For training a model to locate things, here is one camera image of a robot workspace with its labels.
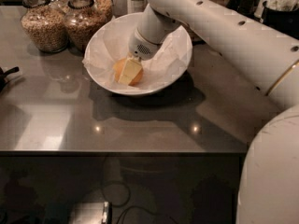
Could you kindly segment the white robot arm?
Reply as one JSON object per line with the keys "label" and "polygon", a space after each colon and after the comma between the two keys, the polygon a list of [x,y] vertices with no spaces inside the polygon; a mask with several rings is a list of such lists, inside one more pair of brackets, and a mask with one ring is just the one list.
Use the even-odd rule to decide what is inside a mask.
{"label": "white robot arm", "polygon": [[147,0],[129,40],[151,59],[187,25],[282,108],[250,144],[235,224],[299,224],[299,52],[296,39],[209,0]]}

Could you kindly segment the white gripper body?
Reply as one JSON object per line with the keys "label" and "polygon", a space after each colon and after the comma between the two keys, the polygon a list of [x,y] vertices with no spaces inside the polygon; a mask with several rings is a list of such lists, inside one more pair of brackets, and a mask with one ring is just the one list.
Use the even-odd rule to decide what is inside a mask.
{"label": "white gripper body", "polygon": [[135,28],[130,35],[128,48],[132,55],[146,61],[155,56],[162,43],[163,40],[156,33]]}

